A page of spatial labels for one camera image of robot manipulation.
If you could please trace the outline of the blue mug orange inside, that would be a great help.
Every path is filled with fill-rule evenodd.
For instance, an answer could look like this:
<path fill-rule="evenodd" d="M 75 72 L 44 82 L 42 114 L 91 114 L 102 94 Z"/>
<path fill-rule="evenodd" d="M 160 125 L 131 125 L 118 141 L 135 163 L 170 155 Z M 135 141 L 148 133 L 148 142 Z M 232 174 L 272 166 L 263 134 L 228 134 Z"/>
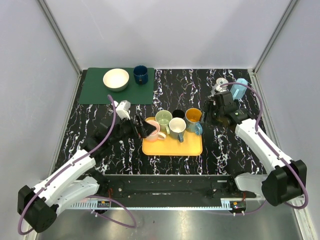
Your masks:
<path fill-rule="evenodd" d="M 185 112 L 186 130 L 195 133 L 197 136 L 202 135 L 203 128 L 200 124 L 202 112 L 197 108 L 189 108 Z"/>

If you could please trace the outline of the light blue faceted mug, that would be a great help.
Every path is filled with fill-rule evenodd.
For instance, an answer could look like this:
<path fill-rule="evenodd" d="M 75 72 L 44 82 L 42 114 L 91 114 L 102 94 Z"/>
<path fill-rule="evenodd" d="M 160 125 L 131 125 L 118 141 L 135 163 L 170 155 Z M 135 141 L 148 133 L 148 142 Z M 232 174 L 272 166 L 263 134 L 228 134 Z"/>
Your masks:
<path fill-rule="evenodd" d="M 247 90 L 245 86 L 248 85 L 248 81 L 244 78 L 238 78 L 235 82 L 242 85 L 233 84 L 230 92 L 232 94 L 233 100 L 240 100 L 245 95 L 245 92 Z"/>

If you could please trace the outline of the grey faceted mug white inside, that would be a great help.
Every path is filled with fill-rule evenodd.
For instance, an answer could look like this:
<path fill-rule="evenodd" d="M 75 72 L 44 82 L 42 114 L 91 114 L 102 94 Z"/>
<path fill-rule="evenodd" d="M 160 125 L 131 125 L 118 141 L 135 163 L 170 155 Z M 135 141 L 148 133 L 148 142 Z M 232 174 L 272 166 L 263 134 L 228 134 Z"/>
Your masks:
<path fill-rule="evenodd" d="M 186 122 L 184 119 L 179 118 L 179 117 L 174 117 L 170 122 L 169 122 L 169 131 L 170 131 L 170 137 L 178 140 L 180 143 L 184 142 L 184 133 L 186 130 Z"/>

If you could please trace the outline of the pale grey-blue mug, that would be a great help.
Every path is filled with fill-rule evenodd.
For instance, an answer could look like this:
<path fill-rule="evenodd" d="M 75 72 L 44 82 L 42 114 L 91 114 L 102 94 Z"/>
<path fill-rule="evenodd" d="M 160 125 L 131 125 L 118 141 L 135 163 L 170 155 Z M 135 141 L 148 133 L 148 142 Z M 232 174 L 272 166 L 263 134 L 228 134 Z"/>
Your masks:
<path fill-rule="evenodd" d="M 221 87 L 221 85 L 223 84 L 227 84 L 228 83 L 228 80 L 223 78 L 223 77 L 220 77 L 216 80 L 213 88 L 212 88 L 212 91 L 211 91 L 211 94 L 214 95 L 216 93 L 220 93 L 220 92 L 225 92 L 228 90 L 228 86 L 223 86 Z"/>

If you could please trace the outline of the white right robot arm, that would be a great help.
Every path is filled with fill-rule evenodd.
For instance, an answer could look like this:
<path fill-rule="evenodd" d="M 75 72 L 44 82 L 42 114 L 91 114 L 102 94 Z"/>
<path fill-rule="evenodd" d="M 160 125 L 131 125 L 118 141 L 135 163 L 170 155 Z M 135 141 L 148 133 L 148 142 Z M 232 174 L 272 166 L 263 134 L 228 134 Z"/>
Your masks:
<path fill-rule="evenodd" d="M 198 156 L 203 151 L 203 130 L 200 120 L 207 124 L 222 124 L 242 139 L 258 157 L 266 176 L 241 173 L 227 185 L 228 195 L 239 198 L 244 192 L 261 195 L 272 206 L 288 204 L 303 196 L 303 209 L 309 202 L 306 190 L 307 166 L 302 160 L 292 160 L 260 129 L 259 121 L 245 108 L 239 108 L 230 91 L 216 92 L 204 104 L 203 112 L 192 108 L 185 118 L 174 117 L 161 130 L 164 116 L 158 113 L 146 121 L 156 130 L 142 140 L 142 152 L 147 156 Z"/>

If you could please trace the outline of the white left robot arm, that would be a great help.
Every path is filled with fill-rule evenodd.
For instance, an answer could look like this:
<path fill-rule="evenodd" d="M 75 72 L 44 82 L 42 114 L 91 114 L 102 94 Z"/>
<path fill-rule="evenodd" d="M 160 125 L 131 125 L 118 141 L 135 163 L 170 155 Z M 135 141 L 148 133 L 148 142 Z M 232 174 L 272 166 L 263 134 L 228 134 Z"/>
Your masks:
<path fill-rule="evenodd" d="M 119 123 L 113 122 L 111 126 L 101 123 L 62 167 L 34 187 L 25 185 L 18 191 L 18 232 L 25 234 L 21 227 L 23 221 L 37 233 L 44 232 L 74 203 L 93 195 L 97 198 L 108 195 L 109 180 L 95 170 L 95 166 L 119 141 L 145 139 L 155 130 L 155 126 L 139 115 L 122 119 Z"/>

